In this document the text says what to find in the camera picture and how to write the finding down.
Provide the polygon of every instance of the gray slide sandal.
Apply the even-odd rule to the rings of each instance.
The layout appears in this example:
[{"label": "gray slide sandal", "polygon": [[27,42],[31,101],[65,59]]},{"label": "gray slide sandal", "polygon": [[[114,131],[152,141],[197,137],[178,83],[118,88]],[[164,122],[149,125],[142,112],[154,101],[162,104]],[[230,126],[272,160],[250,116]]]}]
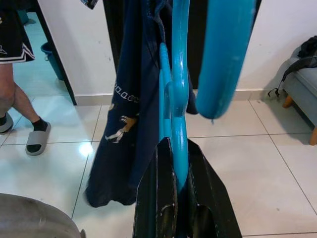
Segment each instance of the gray slide sandal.
[{"label": "gray slide sandal", "polygon": [[0,134],[9,131],[13,127],[13,120],[9,113],[6,113],[6,123],[0,125]]},{"label": "gray slide sandal", "polygon": [[[49,134],[51,131],[51,124],[48,124],[48,127],[46,128],[46,131],[32,131],[29,134],[28,142],[26,143],[25,151],[28,155],[36,156],[40,155],[44,152],[46,145],[48,143]],[[41,145],[41,148],[36,152],[30,152],[27,150],[28,145]]]}]

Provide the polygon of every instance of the hanging clothes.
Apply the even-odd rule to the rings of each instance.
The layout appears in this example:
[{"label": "hanging clothes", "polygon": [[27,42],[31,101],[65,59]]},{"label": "hanging clothes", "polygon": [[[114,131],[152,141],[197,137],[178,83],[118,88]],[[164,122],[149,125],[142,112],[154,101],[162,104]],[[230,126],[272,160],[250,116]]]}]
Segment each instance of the hanging clothes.
[{"label": "hanging clothes", "polygon": [[[124,18],[112,104],[86,189],[93,207],[133,204],[159,143],[159,44],[170,52],[172,1],[125,0]],[[191,83],[189,90],[187,112],[196,114]]]}]

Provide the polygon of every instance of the white tiled floor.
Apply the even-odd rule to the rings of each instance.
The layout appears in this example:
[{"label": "white tiled floor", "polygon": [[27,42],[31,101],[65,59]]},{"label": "white tiled floor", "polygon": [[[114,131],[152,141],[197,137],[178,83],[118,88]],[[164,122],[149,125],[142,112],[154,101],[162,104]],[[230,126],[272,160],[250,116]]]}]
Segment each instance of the white tiled floor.
[{"label": "white tiled floor", "polygon": [[[88,238],[131,237],[134,206],[96,209],[83,198],[108,106],[73,107],[66,96],[36,97],[33,105],[52,124],[49,145],[41,156],[27,156],[30,124],[10,112],[18,123],[0,137],[0,192],[56,206]],[[227,187],[244,237],[317,238],[317,147],[308,145],[311,126],[293,108],[236,101],[213,124],[199,116],[187,122]]]}]

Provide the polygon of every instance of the blue plastic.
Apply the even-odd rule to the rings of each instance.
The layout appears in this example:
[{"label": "blue plastic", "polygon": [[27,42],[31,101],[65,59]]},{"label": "blue plastic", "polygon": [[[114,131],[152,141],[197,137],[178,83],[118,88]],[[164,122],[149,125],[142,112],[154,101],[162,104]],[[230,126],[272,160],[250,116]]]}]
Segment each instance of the blue plastic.
[{"label": "blue plastic", "polygon": [[[159,136],[171,138],[177,192],[186,186],[188,145],[185,111],[188,104],[187,32],[189,0],[174,0],[172,21],[172,73],[166,44],[160,45]],[[217,118],[232,99],[253,19],[254,0],[209,0],[198,111]]]},{"label": "blue plastic", "polygon": [[210,119],[232,100],[249,43],[254,0],[209,0],[205,49],[196,106]]},{"label": "blue plastic", "polygon": [[188,175],[185,112],[188,104],[187,32],[189,0],[173,1],[172,75],[167,47],[160,45],[160,139],[171,138],[178,193]]}]

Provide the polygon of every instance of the black sock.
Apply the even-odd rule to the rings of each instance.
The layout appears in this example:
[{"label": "black sock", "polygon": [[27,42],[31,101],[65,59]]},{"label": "black sock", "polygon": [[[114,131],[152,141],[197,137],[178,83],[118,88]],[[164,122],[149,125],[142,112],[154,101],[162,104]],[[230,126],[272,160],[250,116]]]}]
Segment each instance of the black sock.
[{"label": "black sock", "polygon": [[4,125],[6,123],[6,114],[4,117],[0,118],[0,125]]},{"label": "black sock", "polygon": [[32,125],[34,127],[34,131],[37,131],[37,130],[46,131],[46,128],[48,127],[48,124],[42,118],[32,123]]},{"label": "black sock", "polygon": [[[45,122],[42,118],[40,118],[38,121],[32,123],[34,127],[34,131],[46,131],[46,128],[48,127],[47,122]],[[31,153],[39,151],[41,148],[41,145],[27,145],[27,150]]]}]

